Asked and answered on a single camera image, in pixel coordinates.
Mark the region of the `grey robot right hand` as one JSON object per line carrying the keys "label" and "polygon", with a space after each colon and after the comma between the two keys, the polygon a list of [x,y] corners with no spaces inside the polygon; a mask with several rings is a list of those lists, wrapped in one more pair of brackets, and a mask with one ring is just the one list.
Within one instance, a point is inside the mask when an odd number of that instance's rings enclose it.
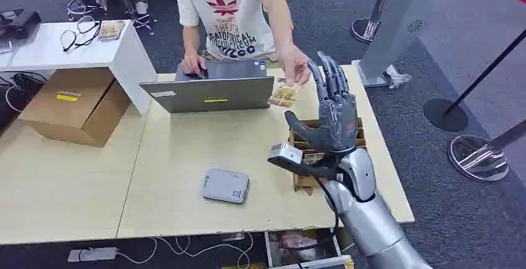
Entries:
{"label": "grey robot right hand", "polygon": [[310,148],[345,156],[354,150],[357,138],[356,98],[350,92],[343,69],[333,57],[322,51],[318,51],[318,56],[323,64],[322,70],[312,60],[307,64],[316,85],[319,126],[306,126],[289,110],[284,113],[285,119]]}

